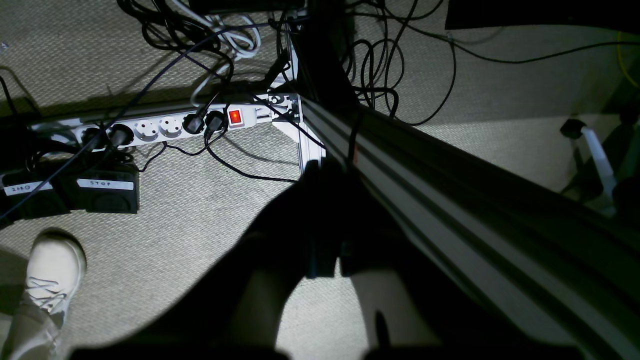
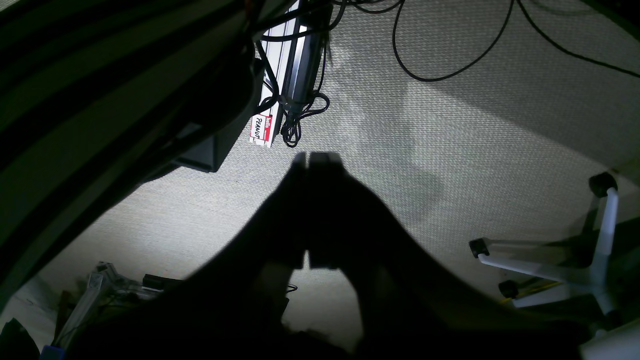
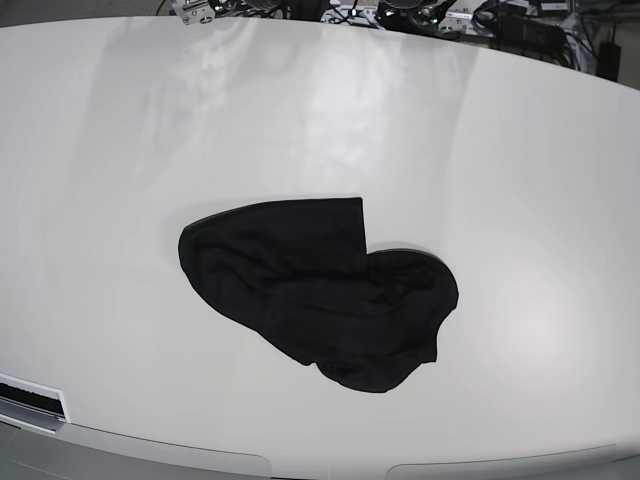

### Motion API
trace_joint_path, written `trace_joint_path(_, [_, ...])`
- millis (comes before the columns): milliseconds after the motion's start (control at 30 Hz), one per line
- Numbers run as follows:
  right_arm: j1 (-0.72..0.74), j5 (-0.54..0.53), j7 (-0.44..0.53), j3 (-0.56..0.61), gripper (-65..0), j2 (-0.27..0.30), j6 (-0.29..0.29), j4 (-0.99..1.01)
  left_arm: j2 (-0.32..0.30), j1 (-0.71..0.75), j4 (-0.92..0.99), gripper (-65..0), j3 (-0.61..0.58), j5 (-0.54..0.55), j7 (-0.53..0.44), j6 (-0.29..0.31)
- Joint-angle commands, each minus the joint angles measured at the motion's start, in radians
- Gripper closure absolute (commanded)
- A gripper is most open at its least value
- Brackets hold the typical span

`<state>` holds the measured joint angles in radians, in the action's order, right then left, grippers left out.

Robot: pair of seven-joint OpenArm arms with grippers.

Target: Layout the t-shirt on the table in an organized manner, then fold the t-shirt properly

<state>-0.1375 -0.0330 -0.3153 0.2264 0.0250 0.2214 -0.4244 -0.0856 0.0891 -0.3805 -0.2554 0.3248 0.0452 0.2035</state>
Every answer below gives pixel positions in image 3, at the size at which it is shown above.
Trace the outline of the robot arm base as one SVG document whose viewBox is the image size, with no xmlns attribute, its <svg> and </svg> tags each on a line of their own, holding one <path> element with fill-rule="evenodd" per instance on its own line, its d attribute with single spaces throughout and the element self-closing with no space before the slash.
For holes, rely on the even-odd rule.
<svg viewBox="0 0 640 480">
<path fill-rule="evenodd" d="M 215 18 L 215 11 L 208 0 L 172 0 L 171 8 L 187 26 L 207 24 Z"/>
<path fill-rule="evenodd" d="M 398 14 L 418 24 L 437 22 L 437 0 L 389 0 L 380 1 L 379 7 L 386 17 Z"/>
</svg>

